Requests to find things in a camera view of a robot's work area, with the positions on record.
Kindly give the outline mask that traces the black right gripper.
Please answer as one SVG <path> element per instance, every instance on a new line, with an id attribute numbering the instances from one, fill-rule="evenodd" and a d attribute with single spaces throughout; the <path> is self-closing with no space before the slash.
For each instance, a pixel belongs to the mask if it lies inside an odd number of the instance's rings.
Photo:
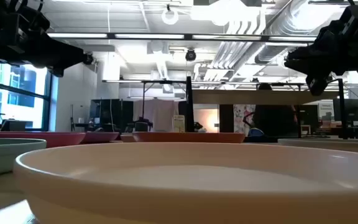
<path id="1" fill-rule="evenodd" d="M 313 96 L 326 89 L 325 76 L 329 73 L 358 73 L 358 12 L 344 12 L 338 20 L 331 21 L 324 40 L 289 51 L 284 62 L 287 68 L 307 75 L 306 84 Z"/>

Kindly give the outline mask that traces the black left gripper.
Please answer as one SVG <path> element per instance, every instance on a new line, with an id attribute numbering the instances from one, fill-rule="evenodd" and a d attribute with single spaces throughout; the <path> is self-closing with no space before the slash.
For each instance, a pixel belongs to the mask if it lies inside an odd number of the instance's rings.
<path id="1" fill-rule="evenodd" d="M 6 45 L 34 65 L 41 65 L 56 77 L 64 76 L 64 67 L 85 62 L 83 49 L 54 39 L 47 40 L 47 19 L 42 14 L 44 1 L 38 8 L 27 1 L 0 1 L 0 33 Z"/>

